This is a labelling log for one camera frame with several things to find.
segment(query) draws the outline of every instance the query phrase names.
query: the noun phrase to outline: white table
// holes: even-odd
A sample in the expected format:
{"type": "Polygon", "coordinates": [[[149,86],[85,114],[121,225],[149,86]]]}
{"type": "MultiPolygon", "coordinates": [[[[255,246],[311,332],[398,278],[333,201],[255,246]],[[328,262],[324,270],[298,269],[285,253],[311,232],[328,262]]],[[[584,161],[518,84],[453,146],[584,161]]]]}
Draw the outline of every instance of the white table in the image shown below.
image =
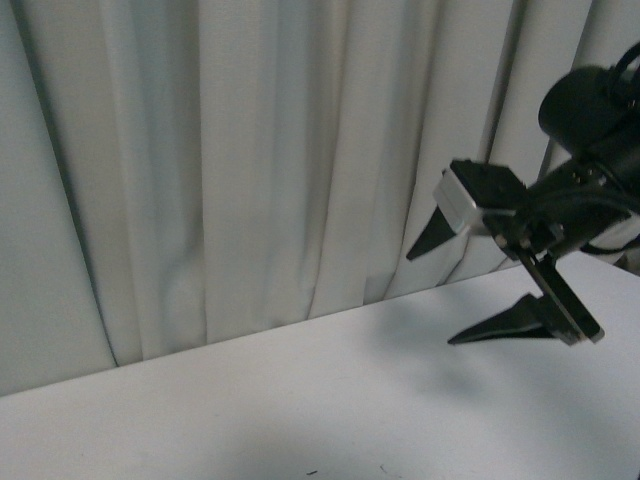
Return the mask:
{"type": "Polygon", "coordinates": [[[447,345],[502,271],[1,398],[0,478],[635,480],[640,279],[560,271],[599,344],[447,345]]]}

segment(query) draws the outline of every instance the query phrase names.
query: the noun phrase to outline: cable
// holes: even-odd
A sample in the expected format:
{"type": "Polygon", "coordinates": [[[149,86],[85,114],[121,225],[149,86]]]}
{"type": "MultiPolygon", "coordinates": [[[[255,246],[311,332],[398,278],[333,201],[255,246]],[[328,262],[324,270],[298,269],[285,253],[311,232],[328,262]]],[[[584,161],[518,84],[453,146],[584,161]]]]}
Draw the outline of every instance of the cable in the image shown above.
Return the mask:
{"type": "Polygon", "coordinates": [[[585,188],[568,188],[543,195],[535,199],[535,204],[524,207],[527,213],[540,214],[549,207],[555,207],[559,203],[572,203],[574,205],[598,205],[609,207],[623,213],[634,213],[640,216],[640,200],[624,193],[612,190],[588,190],[585,188]]]}
{"type": "Polygon", "coordinates": [[[618,84],[623,72],[627,69],[631,62],[640,56],[640,42],[633,45],[625,54],[620,58],[620,61],[611,70],[609,79],[607,82],[607,94],[610,97],[613,94],[613,89],[618,84]]]}
{"type": "Polygon", "coordinates": [[[622,253],[630,248],[640,247],[640,238],[634,238],[633,240],[628,241],[622,247],[618,248],[600,248],[592,245],[591,243],[587,243],[580,248],[580,251],[583,253],[588,253],[589,255],[612,255],[616,253],[622,253]]]}

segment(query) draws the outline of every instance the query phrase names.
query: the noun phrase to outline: robotic arm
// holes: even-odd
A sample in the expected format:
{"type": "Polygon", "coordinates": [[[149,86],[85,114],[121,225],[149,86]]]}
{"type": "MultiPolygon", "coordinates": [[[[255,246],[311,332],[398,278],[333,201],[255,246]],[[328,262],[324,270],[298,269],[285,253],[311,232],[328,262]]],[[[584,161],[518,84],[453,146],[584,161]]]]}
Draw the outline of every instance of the robotic arm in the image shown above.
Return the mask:
{"type": "Polygon", "coordinates": [[[555,269],[563,255],[608,254],[589,242],[612,225],[640,215],[640,57],[634,45],[617,65],[583,67],[547,93],[538,121],[571,158],[530,187],[509,168],[454,160],[434,197],[438,208],[407,254],[424,255],[456,234],[491,235],[519,260],[543,295],[468,328],[450,344],[497,338],[559,338],[567,345],[604,336],[596,320],[555,269]]]}

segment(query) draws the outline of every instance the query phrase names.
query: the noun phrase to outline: curtain fold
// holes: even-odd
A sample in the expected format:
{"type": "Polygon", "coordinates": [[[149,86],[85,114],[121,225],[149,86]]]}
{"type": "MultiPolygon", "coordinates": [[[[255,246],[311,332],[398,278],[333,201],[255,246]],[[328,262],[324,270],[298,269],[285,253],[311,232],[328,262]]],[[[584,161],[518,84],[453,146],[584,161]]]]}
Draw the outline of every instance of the curtain fold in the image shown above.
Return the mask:
{"type": "Polygon", "coordinates": [[[564,160],[537,126],[544,94],[615,62],[640,15],[633,0],[0,3],[0,393],[498,268],[487,239],[404,258],[441,170],[473,158],[531,183],[564,160]]]}
{"type": "Polygon", "coordinates": [[[0,2],[0,395],[114,365],[17,24],[0,2]]]}

